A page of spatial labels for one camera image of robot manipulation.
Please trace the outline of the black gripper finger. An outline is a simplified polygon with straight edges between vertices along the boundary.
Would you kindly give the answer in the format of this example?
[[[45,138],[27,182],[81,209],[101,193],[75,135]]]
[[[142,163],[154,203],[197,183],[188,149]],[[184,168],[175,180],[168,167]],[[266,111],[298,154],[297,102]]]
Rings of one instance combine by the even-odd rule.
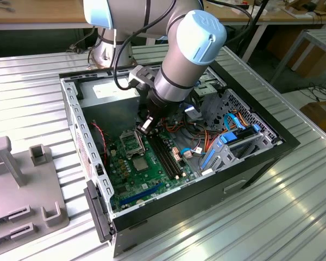
[[[152,116],[148,116],[142,123],[137,126],[137,130],[143,135],[149,134],[156,126],[156,120]]]

